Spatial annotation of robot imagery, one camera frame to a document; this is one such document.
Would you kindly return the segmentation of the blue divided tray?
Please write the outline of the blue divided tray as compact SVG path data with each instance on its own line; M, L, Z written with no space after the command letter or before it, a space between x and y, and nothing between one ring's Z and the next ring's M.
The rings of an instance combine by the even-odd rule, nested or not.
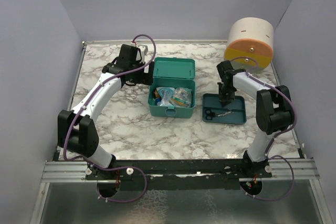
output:
M205 110L207 109L211 109L216 113L231 110L233 113L226 116L213 118L212 120L206 120ZM243 125L247 121L245 100L242 96L236 95L231 104L223 108L220 104L218 94L206 93L202 98L202 119L207 123Z

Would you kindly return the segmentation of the brown orange-capped medicine bottle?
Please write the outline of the brown orange-capped medicine bottle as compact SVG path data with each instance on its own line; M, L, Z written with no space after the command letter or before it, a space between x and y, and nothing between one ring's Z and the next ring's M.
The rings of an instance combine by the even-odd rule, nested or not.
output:
M154 99L161 98L160 94L158 93L158 91L156 89L154 89L154 91L153 91L153 98Z

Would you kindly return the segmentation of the black-handled bandage scissors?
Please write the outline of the black-handled bandage scissors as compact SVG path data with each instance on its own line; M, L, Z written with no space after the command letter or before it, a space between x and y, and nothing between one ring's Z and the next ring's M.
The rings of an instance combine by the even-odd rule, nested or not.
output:
M221 112L221 113L216 113L216 112L212 111L211 109L207 109L207 110L205 110L205 119L206 120L212 120L213 118L226 116L226 115L229 115L229 114L232 114L232 113L233 113L233 111L231 111L231 110Z

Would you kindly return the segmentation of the blue clear plastic pouch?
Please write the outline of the blue clear plastic pouch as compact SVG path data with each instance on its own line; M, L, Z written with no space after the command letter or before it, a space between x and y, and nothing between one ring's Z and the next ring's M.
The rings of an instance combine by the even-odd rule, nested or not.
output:
M174 90L175 90L174 88L170 88L170 87L157 87L156 91L161 97L159 106L172 106L173 105L171 99L172 99Z

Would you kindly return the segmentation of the teal medicine kit box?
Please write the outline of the teal medicine kit box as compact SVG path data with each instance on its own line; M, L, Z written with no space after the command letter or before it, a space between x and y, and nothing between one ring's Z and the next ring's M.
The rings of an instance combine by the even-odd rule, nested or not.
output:
M149 89L148 105L152 116L189 119L196 105L195 60L188 58L158 57L154 61L153 83ZM156 102L157 88L184 88L191 91L189 107L176 106L171 102Z

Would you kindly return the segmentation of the orange teal bandage packet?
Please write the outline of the orange teal bandage packet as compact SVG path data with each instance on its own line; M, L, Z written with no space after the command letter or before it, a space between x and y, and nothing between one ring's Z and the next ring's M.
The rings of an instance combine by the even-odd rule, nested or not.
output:
M188 88L176 88L171 97L171 102L175 106L190 108L192 105L192 90Z

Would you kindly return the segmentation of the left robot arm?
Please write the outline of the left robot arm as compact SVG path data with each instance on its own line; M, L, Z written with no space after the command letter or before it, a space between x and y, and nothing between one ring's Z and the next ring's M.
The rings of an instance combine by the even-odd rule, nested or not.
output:
M115 175L115 156L99 144L95 123L112 96L127 85L151 85L153 74L145 72L145 67L153 69L154 63L145 62L148 53L146 45L126 45L119 55L102 68L102 73L83 100L71 110L62 110L57 117L58 146L64 152L71 151L98 166L98 173L104 179Z

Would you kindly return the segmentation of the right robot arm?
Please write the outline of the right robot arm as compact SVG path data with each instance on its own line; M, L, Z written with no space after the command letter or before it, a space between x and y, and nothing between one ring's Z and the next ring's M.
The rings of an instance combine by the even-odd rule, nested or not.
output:
M235 99L237 90L244 91L256 101L255 119L259 130L254 141L244 152L241 171L254 177L260 166L269 160L268 153L275 138L292 130L297 116L287 86L273 86L254 77L245 69L234 69L229 60L217 66L219 102L227 106Z

